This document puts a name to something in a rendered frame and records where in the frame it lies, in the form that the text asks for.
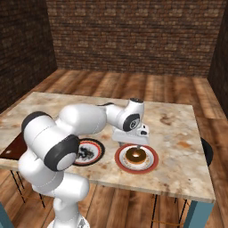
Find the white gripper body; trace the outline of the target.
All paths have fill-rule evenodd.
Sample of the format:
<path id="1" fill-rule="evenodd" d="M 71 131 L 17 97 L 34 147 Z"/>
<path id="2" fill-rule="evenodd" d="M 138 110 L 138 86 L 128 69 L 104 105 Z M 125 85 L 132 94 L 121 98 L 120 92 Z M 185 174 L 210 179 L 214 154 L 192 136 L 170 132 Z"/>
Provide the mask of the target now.
<path id="1" fill-rule="evenodd" d="M 138 127 L 130 132 L 112 128 L 112 140 L 119 143 L 132 143 L 138 145 L 150 144 L 150 130 L 148 127 Z"/>

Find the dark brown dessert piece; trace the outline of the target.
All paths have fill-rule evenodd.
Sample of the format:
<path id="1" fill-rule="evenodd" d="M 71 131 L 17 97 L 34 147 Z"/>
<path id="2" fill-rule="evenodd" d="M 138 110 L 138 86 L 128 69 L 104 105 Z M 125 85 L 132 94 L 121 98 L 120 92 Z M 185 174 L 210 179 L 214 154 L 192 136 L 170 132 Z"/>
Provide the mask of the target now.
<path id="1" fill-rule="evenodd" d="M 82 158 L 82 159 L 91 159 L 94 156 L 94 152 L 87 149 L 86 147 L 82 146 L 79 148 L 78 151 L 78 158 Z"/>

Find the dark brown tray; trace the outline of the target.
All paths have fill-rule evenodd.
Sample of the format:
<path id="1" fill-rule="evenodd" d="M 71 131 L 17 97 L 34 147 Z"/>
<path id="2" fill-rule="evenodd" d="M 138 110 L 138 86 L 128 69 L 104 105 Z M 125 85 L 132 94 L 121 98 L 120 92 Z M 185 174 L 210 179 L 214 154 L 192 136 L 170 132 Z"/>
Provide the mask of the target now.
<path id="1" fill-rule="evenodd" d="M 22 137 L 22 133 L 10 143 L 10 145 L 0 155 L 1 159 L 19 160 L 20 156 L 27 150 L 27 145 Z"/>

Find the chocolate glazed donut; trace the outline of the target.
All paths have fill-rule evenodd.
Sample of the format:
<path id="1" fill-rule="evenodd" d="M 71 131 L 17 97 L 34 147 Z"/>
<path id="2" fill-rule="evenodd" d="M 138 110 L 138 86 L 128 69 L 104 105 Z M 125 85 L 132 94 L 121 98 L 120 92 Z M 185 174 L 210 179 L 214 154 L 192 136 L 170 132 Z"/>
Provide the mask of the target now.
<path id="1" fill-rule="evenodd" d="M 126 160 L 132 164 L 142 164 L 146 160 L 146 153 L 143 149 L 130 148 L 126 151 Z"/>

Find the red rimmed white plate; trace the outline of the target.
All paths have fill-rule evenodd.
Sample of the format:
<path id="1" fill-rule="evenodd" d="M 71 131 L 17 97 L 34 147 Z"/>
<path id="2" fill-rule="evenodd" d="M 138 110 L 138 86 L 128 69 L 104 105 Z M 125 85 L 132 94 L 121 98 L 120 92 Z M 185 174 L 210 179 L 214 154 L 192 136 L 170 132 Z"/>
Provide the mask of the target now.
<path id="1" fill-rule="evenodd" d="M 116 164 L 127 173 L 131 174 L 147 174 L 155 169 L 159 163 L 159 156 L 155 150 L 150 146 L 143 145 L 140 149 L 143 149 L 146 153 L 146 160 L 142 164 L 132 164 L 126 160 L 126 151 L 130 148 L 136 148 L 134 144 L 124 144 L 117 149 L 115 153 Z"/>

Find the black rimmed white plate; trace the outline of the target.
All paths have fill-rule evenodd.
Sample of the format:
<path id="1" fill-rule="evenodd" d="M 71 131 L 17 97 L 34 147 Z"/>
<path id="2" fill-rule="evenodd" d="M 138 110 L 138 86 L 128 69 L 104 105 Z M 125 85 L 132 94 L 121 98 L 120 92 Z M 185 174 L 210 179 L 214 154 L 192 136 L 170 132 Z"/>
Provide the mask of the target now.
<path id="1" fill-rule="evenodd" d="M 74 162 L 74 165 L 77 167 L 86 167 L 91 166 L 98 162 L 105 153 L 105 147 L 104 145 L 95 139 L 92 138 L 83 138 L 80 140 L 79 148 L 80 147 L 86 147 L 87 149 L 94 152 L 94 156 L 91 159 L 82 159 L 77 158 Z"/>

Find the black round stool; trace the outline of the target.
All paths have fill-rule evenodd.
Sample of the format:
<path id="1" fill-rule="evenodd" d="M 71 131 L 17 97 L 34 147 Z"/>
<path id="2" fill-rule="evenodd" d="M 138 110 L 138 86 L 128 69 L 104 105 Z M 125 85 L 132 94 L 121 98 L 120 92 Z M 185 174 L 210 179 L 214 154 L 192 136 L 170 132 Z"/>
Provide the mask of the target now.
<path id="1" fill-rule="evenodd" d="M 201 139 L 201 143 L 202 143 L 202 147 L 203 147 L 203 151 L 205 154 L 207 164 L 208 164 L 208 166 L 210 166 L 213 156 L 214 156 L 214 152 L 212 150 L 211 145 L 205 139 Z"/>

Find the teal table leg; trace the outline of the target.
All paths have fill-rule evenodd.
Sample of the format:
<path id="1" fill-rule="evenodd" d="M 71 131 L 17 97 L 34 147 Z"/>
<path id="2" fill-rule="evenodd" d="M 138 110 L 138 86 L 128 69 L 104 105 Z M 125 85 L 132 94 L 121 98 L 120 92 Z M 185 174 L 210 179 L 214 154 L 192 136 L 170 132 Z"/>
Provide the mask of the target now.
<path id="1" fill-rule="evenodd" d="M 205 228 L 214 207 L 213 203 L 192 201 L 183 228 Z"/>
<path id="2" fill-rule="evenodd" d="M 14 228 L 1 202 L 0 202 L 0 228 Z"/>

